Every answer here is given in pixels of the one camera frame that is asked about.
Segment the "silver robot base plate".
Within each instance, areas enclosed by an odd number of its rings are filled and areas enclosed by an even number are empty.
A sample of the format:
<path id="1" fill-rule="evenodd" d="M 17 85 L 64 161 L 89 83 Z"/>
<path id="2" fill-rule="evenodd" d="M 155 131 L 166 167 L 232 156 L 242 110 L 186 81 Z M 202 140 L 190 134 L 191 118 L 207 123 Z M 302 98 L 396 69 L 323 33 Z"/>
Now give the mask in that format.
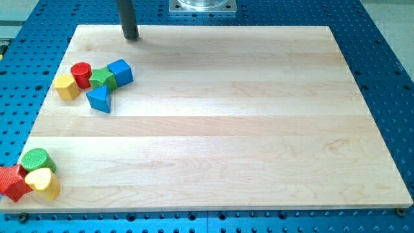
<path id="1" fill-rule="evenodd" d="M 236 12 L 236 0 L 169 0 L 170 12 Z"/>

